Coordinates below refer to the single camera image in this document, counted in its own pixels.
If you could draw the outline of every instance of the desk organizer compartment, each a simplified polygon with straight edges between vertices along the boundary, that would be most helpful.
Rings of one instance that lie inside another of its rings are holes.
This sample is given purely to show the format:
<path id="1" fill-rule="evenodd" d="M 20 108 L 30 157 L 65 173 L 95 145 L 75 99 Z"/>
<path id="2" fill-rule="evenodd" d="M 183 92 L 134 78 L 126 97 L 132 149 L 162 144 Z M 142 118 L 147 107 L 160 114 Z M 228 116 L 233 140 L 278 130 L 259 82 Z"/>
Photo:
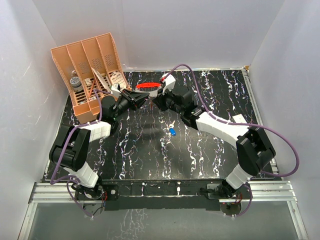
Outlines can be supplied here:
<path id="1" fill-rule="evenodd" d="M 121 90 L 129 88 L 129 84 L 125 78 L 124 72 L 119 61 L 116 44 L 110 33 L 96 37 L 98 42 L 102 60 L 107 71 L 107 77 L 111 84 L 119 83 Z M 114 72 L 118 72 L 121 77 L 119 80 L 112 80 Z"/>
<path id="2" fill-rule="evenodd" d="M 100 108 L 93 89 L 108 92 L 114 79 L 111 76 L 115 75 L 115 71 L 118 81 L 114 80 L 113 83 L 119 83 L 121 89 L 130 88 L 110 33 L 53 48 L 51 53 L 69 91 L 74 114 L 82 124 L 97 118 Z M 102 75 L 109 89 L 104 88 L 92 68 Z M 70 79 L 74 76 L 79 78 L 83 90 L 76 92 L 71 85 Z M 109 94 L 98 93 L 100 100 L 107 95 Z"/>

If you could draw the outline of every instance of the black marble surface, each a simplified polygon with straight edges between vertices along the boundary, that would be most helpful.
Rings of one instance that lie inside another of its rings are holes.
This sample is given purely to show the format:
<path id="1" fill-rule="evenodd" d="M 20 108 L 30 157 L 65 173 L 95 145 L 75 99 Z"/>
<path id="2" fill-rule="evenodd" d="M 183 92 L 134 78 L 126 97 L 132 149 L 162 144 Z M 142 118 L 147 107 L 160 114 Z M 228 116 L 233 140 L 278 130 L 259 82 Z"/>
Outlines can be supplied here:
<path id="1" fill-rule="evenodd" d="M 140 83 L 157 82 L 163 74 L 126 72 L 125 77 L 134 89 Z M 176 71 L 173 75 L 177 85 L 193 89 L 199 102 L 191 74 Z M 242 114 L 248 123 L 257 122 L 241 70 L 199 70 L 195 75 L 204 101 L 214 114 L 227 120 Z M 104 180 L 224 179 L 238 163 L 237 152 L 229 143 L 185 126 L 177 113 L 160 112 L 150 101 L 136 112 L 123 114 L 118 121 L 113 136 L 89 145 L 87 162 Z M 79 124 L 70 98 L 61 123 Z M 169 128 L 174 128 L 176 136 Z M 50 180 L 54 167 L 49 164 L 43 182 Z M 265 170 L 271 171 L 270 165 Z M 67 174 L 60 169 L 56 178 Z"/>

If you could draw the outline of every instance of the metal frame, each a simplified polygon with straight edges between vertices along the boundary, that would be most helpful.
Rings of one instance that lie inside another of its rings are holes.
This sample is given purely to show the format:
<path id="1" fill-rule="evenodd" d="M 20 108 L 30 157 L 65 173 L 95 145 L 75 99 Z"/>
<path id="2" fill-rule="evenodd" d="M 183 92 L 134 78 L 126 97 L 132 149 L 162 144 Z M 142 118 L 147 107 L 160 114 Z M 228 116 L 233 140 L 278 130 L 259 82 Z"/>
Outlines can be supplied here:
<path id="1" fill-rule="evenodd" d="M 263 124 L 261 115 L 258 110 L 258 106 L 252 91 L 251 82 L 248 77 L 247 71 L 243 68 L 200 68 L 194 69 L 198 71 L 209 71 L 209 70 L 241 70 L 242 75 L 247 87 L 249 97 L 253 106 L 253 110 L 257 119 L 258 124 Z M 278 168 L 276 160 L 273 159 L 271 162 L 272 171 L 278 173 Z M 252 189 L 252 195 L 254 202 L 273 202 L 273 201 L 286 201 L 291 214 L 291 218 L 298 236 L 299 240 L 307 240 L 308 235 L 304 227 L 298 206 L 297 198 L 290 181 L 286 180 L 263 180 L 250 181 L 250 186 Z M 220 202 L 233 202 L 233 199 L 220 199 Z M 85 200 L 79 201 L 82 204 L 100 204 L 99 200 Z M 31 226 L 34 220 L 34 216 L 37 209 L 38 203 L 73 203 L 69 193 L 67 192 L 66 183 L 57 183 L 55 185 L 50 185 L 49 183 L 36 183 L 31 193 L 29 206 L 26 212 L 25 219 L 22 224 L 20 235 L 18 240 L 27 240 L 31 230 Z"/>
<path id="2" fill-rule="evenodd" d="M 252 201 L 254 202 L 270 202 L 270 201 L 296 201 L 295 193 L 292 189 L 290 181 L 250 181 L 252 190 Z M 74 195 L 76 191 L 70 189 L 70 192 Z M 167 197 L 178 197 L 178 195 L 172 195 Z M 219 199 L 221 203 L 234 202 L 234 199 Z M 50 183 L 36 183 L 32 190 L 30 197 L 31 204 L 40 203 L 73 203 L 69 193 L 67 192 L 66 183 L 56 183 L 50 185 Z M 79 203 L 86 204 L 100 204 L 101 200 L 85 200 L 79 201 Z"/>
<path id="3" fill-rule="evenodd" d="M 23 220 L 23 224 L 20 230 L 20 234 L 18 237 L 18 240 L 28 240 L 29 234 L 31 231 L 31 227 L 35 218 L 36 210 L 37 210 L 38 204 L 35 202 L 31 202 L 28 205 L 28 208 L 26 210 L 26 214 Z"/>

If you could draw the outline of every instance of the white panel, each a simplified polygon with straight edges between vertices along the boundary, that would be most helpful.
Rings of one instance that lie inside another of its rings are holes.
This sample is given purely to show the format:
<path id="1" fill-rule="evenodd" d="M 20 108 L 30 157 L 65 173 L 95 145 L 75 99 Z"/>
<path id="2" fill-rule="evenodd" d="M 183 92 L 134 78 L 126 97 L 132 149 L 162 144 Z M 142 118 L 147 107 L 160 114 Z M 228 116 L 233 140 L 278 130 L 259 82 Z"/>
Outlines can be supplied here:
<path id="1" fill-rule="evenodd" d="M 282 0 L 122 0 L 130 67 L 249 65 Z"/>
<path id="2" fill-rule="evenodd" d="M 64 45 L 111 32 L 126 68 L 242 67 L 283 0 L 33 0 Z"/>
<path id="3" fill-rule="evenodd" d="M 121 63 L 128 65 L 121 0 L 33 2 L 58 46 L 111 33 Z"/>
<path id="4" fill-rule="evenodd" d="M 0 2 L 0 239 L 16 240 L 48 161 L 67 89 L 31 0 Z"/>
<path id="5" fill-rule="evenodd" d="M 301 157 L 289 179 L 311 240 L 319 239 L 320 2 L 285 1 L 250 67 L 263 123 L 287 136 Z M 291 150 L 277 137 L 280 173 L 294 168 Z"/>

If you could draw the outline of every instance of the wire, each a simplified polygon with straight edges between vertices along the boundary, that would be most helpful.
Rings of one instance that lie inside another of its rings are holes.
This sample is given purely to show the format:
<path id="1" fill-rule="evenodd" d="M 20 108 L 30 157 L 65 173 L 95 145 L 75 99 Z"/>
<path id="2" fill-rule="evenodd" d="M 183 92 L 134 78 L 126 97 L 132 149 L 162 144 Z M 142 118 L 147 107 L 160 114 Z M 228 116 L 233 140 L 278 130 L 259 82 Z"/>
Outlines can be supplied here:
<path id="1" fill-rule="evenodd" d="M 243 185 L 243 186 L 244 186 L 246 189 L 249 190 L 249 194 L 250 194 L 249 203 L 248 203 L 248 205 L 246 206 L 245 210 L 243 210 L 243 212 L 239 213 L 238 215 L 235 215 L 235 217 L 240 217 L 240 216 L 242 216 L 243 214 L 245 214 L 245 213 L 249 210 L 249 208 L 250 208 L 250 206 L 251 206 L 251 203 L 252 203 L 252 198 L 253 198 L 253 196 L 252 196 L 251 188 L 248 187 L 247 185 Z"/>
<path id="2" fill-rule="evenodd" d="M 102 113 L 102 105 L 101 105 L 101 101 L 100 101 L 100 98 L 97 94 L 97 92 L 101 92 L 101 93 L 104 93 L 104 94 L 109 94 L 110 92 L 106 92 L 106 91 L 101 91 L 101 90 L 98 90 L 98 89 L 94 89 L 94 94 L 95 94 L 95 97 L 96 99 L 98 100 L 98 104 L 99 104 L 99 108 L 100 108 L 100 113 Z M 81 205 L 80 203 L 76 200 L 76 198 L 72 195 L 71 191 L 70 191 L 70 188 L 69 188 L 69 183 L 75 183 L 75 184 L 79 184 L 80 183 L 80 180 L 74 176 L 74 175 L 66 175 L 66 176 L 62 176 L 60 178 L 58 178 L 57 180 L 55 180 L 55 177 L 56 177 L 56 174 L 59 170 L 59 167 L 60 167 L 60 164 L 61 164 L 61 161 L 62 161 L 62 158 L 66 152 L 66 149 L 67 149 L 67 146 L 68 146 L 68 143 L 72 137 L 72 135 L 74 134 L 74 132 L 78 129 L 78 128 L 82 128 L 82 127 L 86 127 L 86 126 L 89 126 L 89 125 L 93 125 L 93 124 L 97 124 L 101 121 L 101 118 L 102 118 L 102 114 L 99 115 L 99 119 L 97 121 L 93 121 L 91 123 L 84 123 L 84 124 L 79 124 L 77 126 L 75 126 L 69 133 L 68 137 L 66 138 L 65 140 L 65 144 L 63 145 L 63 148 L 62 148 L 62 151 L 61 151 L 61 154 L 59 156 L 59 159 L 58 159 L 58 162 L 56 163 L 56 166 L 55 166 L 55 169 L 53 171 L 53 174 L 52 174 L 52 177 L 50 179 L 50 184 L 51 185 L 54 185 L 56 183 L 58 183 L 59 181 L 61 180 L 64 180 L 64 179 L 69 179 L 67 182 L 66 182 L 66 189 L 70 195 L 70 197 L 72 198 L 72 200 L 75 202 L 75 204 L 89 217 L 93 218 L 94 217 L 94 214 L 91 214 L 90 212 L 86 211 Z"/>
<path id="3" fill-rule="evenodd" d="M 72 195 L 72 193 L 71 193 L 71 191 L 70 191 L 70 188 L 69 188 L 69 183 L 76 183 L 76 184 L 77 184 L 78 182 L 75 181 L 74 179 L 68 180 L 68 181 L 66 182 L 66 189 L 67 189 L 70 197 L 72 198 L 72 200 L 73 200 L 73 201 L 75 202 L 75 204 L 85 213 L 85 215 L 93 218 L 94 216 L 93 216 L 90 212 L 86 211 L 86 210 L 80 205 L 80 203 L 76 200 L 76 198 Z"/>
<path id="4" fill-rule="evenodd" d="M 259 124 L 253 124 L 253 123 L 235 123 L 235 122 L 231 122 L 231 121 L 224 121 L 224 120 L 221 120 L 219 119 L 216 115 L 214 115 L 212 112 L 210 112 L 209 108 L 206 106 L 202 96 L 201 96 L 201 93 L 200 93 L 200 90 L 199 90 L 199 86 L 198 86 L 198 83 L 197 83 L 197 80 L 196 80 L 196 76 L 195 76 L 195 73 L 194 71 L 187 65 L 187 64 L 178 64 L 177 66 L 175 66 L 168 74 L 166 74 L 162 79 L 166 79 L 170 74 L 172 74 L 174 72 L 174 70 L 176 70 L 178 67 L 180 66 L 184 66 L 184 67 L 187 67 L 191 74 L 192 74 L 192 77 L 193 77 L 193 81 L 194 81 L 194 85 L 195 85 L 195 88 L 196 88 L 196 91 L 197 91 L 197 94 L 199 96 L 199 99 L 204 107 L 204 109 L 207 111 L 207 113 L 209 114 L 210 117 L 212 117 L 214 120 L 218 121 L 219 123 L 223 123 L 223 124 L 229 124 L 229 125 L 236 125 L 236 126 L 249 126 L 249 127 L 256 127 L 256 128 L 262 128 L 262 129 L 265 129 L 265 130 L 268 130 L 269 132 L 272 132 L 274 133 L 275 135 L 277 135 L 278 137 L 280 137 L 281 139 L 283 139 L 288 145 L 289 147 L 292 149 L 293 151 L 293 154 L 295 156 L 295 167 L 294 169 L 291 171 L 291 172 L 288 172 L 288 173 L 285 173 L 285 174 L 274 174 L 274 173 L 270 173 L 270 172 L 266 172 L 266 171 L 261 171 L 261 173 L 263 174 L 266 174 L 266 175 L 269 175 L 269 176 L 272 176 L 272 177 L 279 177 L 279 178 L 284 178 L 284 177 L 288 177 L 288 176 L 291 176 L 292 174 L 294 174 L 298 168 L 299 168 L 299 165 L 300 165 L 300 158 L 299 158 L 299 154 L 296 150 L 296 148 L 293 146 L 293 144 L 285 137 L 283 136 L 281 133 L 271 129 L 270 127 L 267 127 L 267 126 L 263 126 L 263 125 L 259 125 Z"/>
<path id="5" fill-rule="evenodd" d="M 98 100 L 98 104 L 99 104 L 99 108 L 100 108 L 100 113 L 102 113 L 102 105 L 101 105 L 101 101 L 99 99 L 99 96 L 97 94 L 97 92 L 101 92 L 101 93 L 104 93 L 104 94 L 109 94 L 110 92 L 106 92 L 106 91 L 100 91 L 100 90 L 97 90 L 97 89 L 94 89 L 94 94 L 95 94 L 95 97 L 96 99 Z M 61 154 L 59 156 L 59 159 L 58 159 L 58 162 L 56 163 L 56 166 L 55 166 L 55 169 L 53 171 L 53 174 L 52 174 L 52 177 L 50 179 L 50 184 L 53 185 L 53 184 L 56 184 L 58 183 L 59 181 L 61 181 L 62 179 L 65 179 L 67 178 L 66 176 L 63 176 L 63 177 L 60 177 L 59 179 L 55 180 L 55 177 L 56 177 L 56 174 L 59 170 L 59 167 L 60 167 L 60 164 L 61 164 L 61 161 L 62 161 L 62 158 L 66 152 L 66 149 L 67 149 L 67 146 L 68 146 L 68 143 L 72 137 L 72 135 L 74 134 L 74 132 L 78 129 L 78 128 L 82 128 L 82 127 L 86 127 L 86 126 L 89 126 L 89 125 L 93 125 L 93 124 L 97 124 L 101 121 L 101 118 L 102 118 L 102 114 L 99 115 L 99 119 L 97 121 L 93 121 L 91 123 L 84 123 L 84 124 L 79 124 L 77 126 L 75 126 L 69 133 L 68 137 L 66 138 L 65 140 L 65 143 L 63 145 L 63 148 L 62 148 L 62 151 L 61 151 Z"/>
<path id="6" fill-rule="evenodd" d="M 99 207 L 97 210 L 95 210 L 95 212 L 92 214 L 92 216 L 94 216 L 100 209 L 103 209 L 103 208 L 104 208 L 103 206 Z"/>

